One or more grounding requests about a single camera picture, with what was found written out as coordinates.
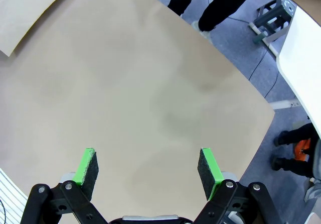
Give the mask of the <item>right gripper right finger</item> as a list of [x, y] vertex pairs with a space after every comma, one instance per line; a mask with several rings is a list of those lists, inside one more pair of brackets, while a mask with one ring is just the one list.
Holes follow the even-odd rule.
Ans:
[[266, 186], [224, 177], [210, 148], [200, 150], [197, 170], [207, 203], [194, 223], [282, 223]]

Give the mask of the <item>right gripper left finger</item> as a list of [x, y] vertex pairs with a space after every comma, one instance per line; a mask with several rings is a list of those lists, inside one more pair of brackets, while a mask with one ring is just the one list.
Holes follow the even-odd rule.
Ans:
[[65, 175], [54, 188], [43, 183], [32, 187], [21, 223], [59, 223], [68, 213], [78, 223], [107, 223], [91, 203], [98, 172], [95, 149], [85, 149], [75, 173]]

